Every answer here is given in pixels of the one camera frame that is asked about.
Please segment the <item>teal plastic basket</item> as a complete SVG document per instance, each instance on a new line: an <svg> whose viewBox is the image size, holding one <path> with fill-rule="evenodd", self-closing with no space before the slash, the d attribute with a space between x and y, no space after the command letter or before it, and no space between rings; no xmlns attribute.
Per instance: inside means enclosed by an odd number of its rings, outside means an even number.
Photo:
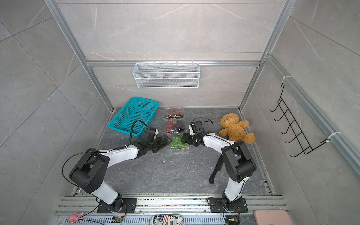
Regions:
<svg viewBox="0 0 360 225"><path fill-rule="evenodd" d="M136 120L149 125L156 115L159 103L141 97L132 97L109 122L108 127L114 131L130 135Z"/></svg>

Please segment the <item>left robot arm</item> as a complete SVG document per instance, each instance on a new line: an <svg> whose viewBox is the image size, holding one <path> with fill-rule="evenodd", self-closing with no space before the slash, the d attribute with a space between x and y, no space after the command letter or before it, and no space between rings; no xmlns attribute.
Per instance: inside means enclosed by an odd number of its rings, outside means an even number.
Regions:
<svg viewBox="0 0 360 225"><path fill-rule="evenodd" d="M138 123L143 124L146 130L137 141L133 142L134 127ZM148 127L141 120L136 120L131 126L129 140L126 145L102 151L90 148L87 151L71 156L73 158L82 155L65 180L81 188L86 193L95 196L100 205L105 206L108 211L118 213L125 209L125 203L122 195L105 181L108 168L125 161L140 158L147 152L157 153L171 142L170 137L166 135L159 136L157 129Z"/></svg>

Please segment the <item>red grape bunch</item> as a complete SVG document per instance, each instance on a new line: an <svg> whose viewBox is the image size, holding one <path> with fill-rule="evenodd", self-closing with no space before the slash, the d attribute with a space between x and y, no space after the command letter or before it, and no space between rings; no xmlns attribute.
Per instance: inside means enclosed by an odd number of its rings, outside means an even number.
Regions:
<svg viewBox="0 0 360 225"><path fill-rule="evenodd" d="M166 124L166 132L167 133L173 133L176 130L176 124L175 121L168 121Z"/></svg>
<svg viewBox="0 0 360 225"><path fill-rule="evenodd" d="M175 120L184 117L184 113L181 110L171 110L165 115L165 119L167 120Z"/></svg>

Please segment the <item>green grape bunch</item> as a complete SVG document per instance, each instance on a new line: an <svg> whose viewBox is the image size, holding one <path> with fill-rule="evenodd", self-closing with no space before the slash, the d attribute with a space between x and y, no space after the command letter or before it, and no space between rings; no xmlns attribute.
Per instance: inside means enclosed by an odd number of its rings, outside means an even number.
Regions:
<svg viewBox="0 0 360 225"><path fill-rule="evenodd" d="M184 148L187 148L187 144L183 144L181 142L181 137L179 136L175 136L172 138L172 142L171 142L171 148L172 149L184 149Z"/></svg>

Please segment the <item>clear plastic clamshell container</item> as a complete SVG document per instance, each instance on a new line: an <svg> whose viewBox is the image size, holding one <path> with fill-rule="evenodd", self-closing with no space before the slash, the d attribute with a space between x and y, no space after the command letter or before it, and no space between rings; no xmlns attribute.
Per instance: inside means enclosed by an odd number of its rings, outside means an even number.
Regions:
<svg viewBox="0 0 360 225"><path fill-rule="evenodd" d="M185 111L182 107L164 108L163 115L165 121L181 120L185 118Z"/></svg>

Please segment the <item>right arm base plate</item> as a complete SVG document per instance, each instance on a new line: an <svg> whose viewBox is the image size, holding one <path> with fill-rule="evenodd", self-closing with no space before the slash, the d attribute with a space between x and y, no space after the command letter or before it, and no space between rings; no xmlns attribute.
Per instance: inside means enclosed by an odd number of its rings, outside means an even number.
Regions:
<svg viewBox="0 0 360 225"><path fill-rule="evenodd" d="M230 212L230 213L247 213L248 206L243 197L230 202L225 197L222 198L207 198L207 203L210 206L212 213Z"/></svg>

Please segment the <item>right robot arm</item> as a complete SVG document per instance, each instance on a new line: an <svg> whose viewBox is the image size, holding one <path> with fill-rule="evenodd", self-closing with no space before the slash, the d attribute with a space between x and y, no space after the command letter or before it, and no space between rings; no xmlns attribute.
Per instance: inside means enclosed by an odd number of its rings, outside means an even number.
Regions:
<svg viewBox="0 0 360 225"><path fill-rule="evenodd" d="M218 135L205 131L200 120L189 125L189 132L183 134L181 142L195 147L203 145L220 153L217 164L209 178L213 184L218 172L225 166L228 174L228 183L222 192L221 198L208 198L211 212L248 212L246 200L242 197L245 184L257 165L253 160L246 144L243 141L230 141Z"/></svg>

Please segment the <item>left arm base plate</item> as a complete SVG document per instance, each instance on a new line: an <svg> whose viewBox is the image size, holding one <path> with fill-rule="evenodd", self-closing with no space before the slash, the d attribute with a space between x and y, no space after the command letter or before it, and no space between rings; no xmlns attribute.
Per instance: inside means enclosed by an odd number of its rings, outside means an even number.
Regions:
<svg viewBox="0 0 360 225"><path fill-rule="evenodd" d="M97 213L134 213L137 198L117 198L112 204L100 200Z"/></svg>

